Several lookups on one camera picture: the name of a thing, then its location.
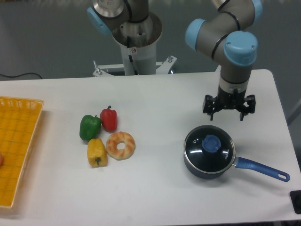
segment bagel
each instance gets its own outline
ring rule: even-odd
[[[126,146],[123,149],[118,149],[117,145],[120,143],[125,143]],[[107,153],[116,160],[123,160],[131,157],[135,147],[133,137],[125,132],[113,133],[106,143]]]

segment saucepan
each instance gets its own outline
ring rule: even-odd
[[[290,180],[285,172],[236,157],[236,149],[229,134],[211,125],[196,127],[187,135],[184,141],[184,161],[191,173],[203,179],[217,178],[233,165],[285,182]]]

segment orange object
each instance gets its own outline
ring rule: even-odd
[[[2,156],[2,154],[0,153],[0,166],[2,165],[2,163],[3,163],[3,156]]]
[[[11,208],[44,101],[0,97],[0,207]]]

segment green bell pepper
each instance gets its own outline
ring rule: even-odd
[[[102,121],[97,116],[85,115],[80,122],[79,136],[82,140],[91,140],[99,132]]]

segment blue handle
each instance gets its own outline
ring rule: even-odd
[[[278,180],[282,180],[282,181],[289,181],[290,180],[290,175],[288,175],[287,173],[284,173],[282,171],[279,171],[277,169],[271,168],[269,166],[266,165],[262,165],[258,162],[249,160],[249,159],[244,159],[244,158],[237,158],[236,161],[236,168],[241,168],[241,169],[249,169],[249,170],[255,170],[257,172],[263,173],[265,175],[268,175],[270,177],[276,178]]]

